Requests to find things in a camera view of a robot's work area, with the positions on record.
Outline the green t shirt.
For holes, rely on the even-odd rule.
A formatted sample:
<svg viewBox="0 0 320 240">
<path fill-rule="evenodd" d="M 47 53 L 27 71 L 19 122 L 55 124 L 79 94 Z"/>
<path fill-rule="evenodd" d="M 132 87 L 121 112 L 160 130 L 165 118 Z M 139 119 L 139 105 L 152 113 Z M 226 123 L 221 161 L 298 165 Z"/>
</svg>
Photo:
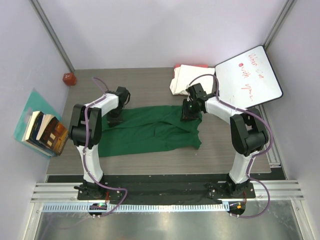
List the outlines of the green t shirt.
<svg viewBox="0 0 320 240">
<path fill-rule="evenodd" d="M 116 126 L 109 126 L 104 118 L 98 155 L 103 158 L 185 147 L 199 149 L 202 118 L 181 121 L 181 115 L 180 105 L 158 105 L 124 109 L 123 121 Z"/>
</svg>

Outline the white dry-erase board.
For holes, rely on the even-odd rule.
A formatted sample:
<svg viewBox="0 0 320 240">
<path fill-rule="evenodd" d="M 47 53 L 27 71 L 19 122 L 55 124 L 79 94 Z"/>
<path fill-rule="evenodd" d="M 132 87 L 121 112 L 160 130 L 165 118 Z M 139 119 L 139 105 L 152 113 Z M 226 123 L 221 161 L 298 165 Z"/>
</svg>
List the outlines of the white dry-erase board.
<svg viewBox="0 0 320 240">
<path fill-rule="evenodd" d="M 215 66 L 219 98 L 234 107 L 251 108 L 283 96 L 265 48 L 258 45 Z"/>
</svg>

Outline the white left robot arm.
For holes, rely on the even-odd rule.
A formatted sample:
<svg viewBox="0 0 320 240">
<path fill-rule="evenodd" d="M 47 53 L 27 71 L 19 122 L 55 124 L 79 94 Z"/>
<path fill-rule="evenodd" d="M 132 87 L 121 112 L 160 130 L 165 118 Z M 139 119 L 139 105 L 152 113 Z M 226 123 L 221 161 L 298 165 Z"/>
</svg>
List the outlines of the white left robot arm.
<svg viewBox="0 0 320 240">
<path fill-rule="evenodd" d="M 74 188 L 79 200 L 103 199 L 108 187 L 100 165 L 98 146 L 102 139 L 103 117 L 114 127 L 122 122 L 121 112 L 130 101 L 131 94 L 125 87 L 106 91 L 98 99 L 73 107 L 69 124 L 69 138 L 78 150 L 83 166 L 83 182 Z"/>
</svg>

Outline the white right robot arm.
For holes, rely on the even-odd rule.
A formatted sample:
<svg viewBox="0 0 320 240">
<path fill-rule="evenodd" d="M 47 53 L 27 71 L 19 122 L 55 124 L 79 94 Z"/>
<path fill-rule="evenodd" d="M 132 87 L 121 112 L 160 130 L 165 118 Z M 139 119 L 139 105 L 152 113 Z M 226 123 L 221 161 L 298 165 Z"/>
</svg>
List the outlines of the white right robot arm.
<svg viewBox="0 0 320 240">
<path fill-rule="evenodd" d="M 182 103 L 181 121 L 193 121 L 200 113 L 208 113 L 229 124 L 235 157 L 224 190 L 230 197 L 242 196 L 250 183 L 253 162 L 269 142 L 260 112 L 256 108 L 240 109 L 223 102 L 214 93 L 207 94 L 200 83 L 189 86 L 186 92 L 188 97 Z"/>
</svg>

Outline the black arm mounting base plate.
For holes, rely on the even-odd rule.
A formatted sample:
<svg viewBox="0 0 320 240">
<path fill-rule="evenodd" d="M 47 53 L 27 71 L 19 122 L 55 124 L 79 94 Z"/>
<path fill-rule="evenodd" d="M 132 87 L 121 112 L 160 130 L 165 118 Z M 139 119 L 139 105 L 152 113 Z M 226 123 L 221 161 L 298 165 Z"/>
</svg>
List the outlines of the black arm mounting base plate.
<svg viewBox="0 0 320 240">
<path fill-rule="evenodd" d="M 78 200 L 110 200 L 138 205 L 186 205 L 222 199 L 255 198 L 252 183 L 235 184 L 225 174 L 109 175 L 103 188 L 78 175 L 54 175 L 43 186 L 50 193 L 72 193 Z"/>
</svg>

